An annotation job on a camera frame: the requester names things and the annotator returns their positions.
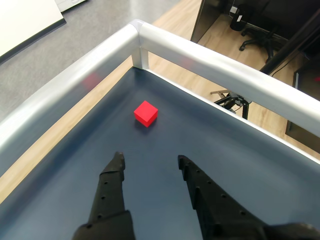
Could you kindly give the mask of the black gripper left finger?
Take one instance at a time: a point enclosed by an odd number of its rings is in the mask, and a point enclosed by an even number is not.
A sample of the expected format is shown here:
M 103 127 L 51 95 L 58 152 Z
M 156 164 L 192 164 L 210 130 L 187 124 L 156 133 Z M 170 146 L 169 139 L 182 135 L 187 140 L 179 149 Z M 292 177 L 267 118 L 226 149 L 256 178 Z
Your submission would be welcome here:
M 125 158 L 116 152 L 99 175 L 88 222 L 74 233 L 74 240 L 134 240 L 131 213 L 125 209 L 123 188 Z

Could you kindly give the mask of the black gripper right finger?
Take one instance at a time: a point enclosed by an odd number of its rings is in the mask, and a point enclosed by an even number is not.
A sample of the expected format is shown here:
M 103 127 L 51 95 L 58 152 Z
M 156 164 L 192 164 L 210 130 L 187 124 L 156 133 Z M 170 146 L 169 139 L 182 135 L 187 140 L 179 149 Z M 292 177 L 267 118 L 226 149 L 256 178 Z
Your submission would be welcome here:
M 249 213 L 192 160 L 177 157 L 204 240 L 266 240 L 266 224 Z

